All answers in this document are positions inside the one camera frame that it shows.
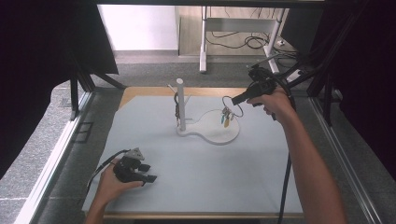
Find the table surface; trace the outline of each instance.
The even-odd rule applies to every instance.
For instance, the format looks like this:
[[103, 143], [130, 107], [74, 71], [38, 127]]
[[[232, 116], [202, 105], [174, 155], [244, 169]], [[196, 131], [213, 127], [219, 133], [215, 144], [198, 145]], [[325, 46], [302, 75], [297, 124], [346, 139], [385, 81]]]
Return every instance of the table surface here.
[[[208, 109], [222, 109], [221, 96], [233, 97], [244, 90], [185, 88], [186, 96], [191, 95], [186, 116], [197, 119]], [[105, 217], [277, 217], [288, 156], [278, 122], [260, 108], [243, 104], [245, 116], [238, 119], [241, 133], [229, 145], [214, 146], [198, 136], [177, 135], [173, 95], [161, 87], [125, 90], [99, 164], [120, 148], [140, 147], [146, 158], [143, 163], [151, 165], [148, 175], [158, 178], [110, 203]], [[99, 175], [92, 181], [83, 211], [91, 204], [98, 180]], [[291, 172], [285, 217], [302, 216]]]

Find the hand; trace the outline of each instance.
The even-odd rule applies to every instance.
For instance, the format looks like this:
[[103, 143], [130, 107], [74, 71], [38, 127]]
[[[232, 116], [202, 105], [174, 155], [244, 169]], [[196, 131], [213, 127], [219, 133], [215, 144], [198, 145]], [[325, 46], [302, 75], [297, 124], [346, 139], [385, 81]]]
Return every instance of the hand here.
[[129, 183], [120, 182], [113, 172], [114, 164], [117, 161], [117, 159], [113, 160], [101, 174], [99, 186], [95, 195], [95, 200], [99, 203], [107, 204], [118, 198], [125, 190], [141, 187], [143, 185], [142, 181]]
[[262, 103], [267, 115], [276, 114], [276, 119], [283, 123], [286, 118], [295, 115], [290, 100], [282, 88], [276, 88], [271, 95], [261, 95], [247, 100], [248, 104]]

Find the wall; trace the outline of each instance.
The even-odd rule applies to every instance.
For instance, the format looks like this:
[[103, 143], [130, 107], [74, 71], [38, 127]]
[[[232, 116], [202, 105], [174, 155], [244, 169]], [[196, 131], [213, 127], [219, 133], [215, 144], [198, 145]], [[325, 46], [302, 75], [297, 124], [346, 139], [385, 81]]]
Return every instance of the wall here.
[[113, 50], [178, 49], [175, 7], [98, 6]]

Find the person's left hand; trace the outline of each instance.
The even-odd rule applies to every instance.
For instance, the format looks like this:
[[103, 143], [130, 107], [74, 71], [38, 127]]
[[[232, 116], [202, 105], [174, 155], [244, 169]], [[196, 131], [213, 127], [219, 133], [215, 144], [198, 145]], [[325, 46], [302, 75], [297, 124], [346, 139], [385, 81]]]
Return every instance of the person's left hand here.
[[134, 189], [143, 185], [143, 181], [129, 183], [120, 182], [113, 172], [114, 164], [117, 161], [117, 159], [113, 160], [101, 174], [99, 186], [95, 195], [95, 200], [98, 200], [99, 203], [107, 204], [118, 198], [125, 190]]

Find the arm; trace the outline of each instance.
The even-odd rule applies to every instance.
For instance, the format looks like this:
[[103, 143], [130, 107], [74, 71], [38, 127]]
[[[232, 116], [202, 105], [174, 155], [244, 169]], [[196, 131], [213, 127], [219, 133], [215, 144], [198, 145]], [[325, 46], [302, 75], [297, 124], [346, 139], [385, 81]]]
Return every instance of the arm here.
[[103, 215], [107, 204], [118, 198], [125, 190], [141, 187], [142, 181], [130, 183], [120, 182], [113, 173], [114, 162], [110, 163], [102, 172], [99, 186], [93, 198], [90, 210], [87, 213], [85, 224], [103, 223]]
[[347, 223], [343, 202], [332, 175], [282, 89], [247, 101], [262, 103], [276, 114], [289, 146], [297, 191], [307, 223]]

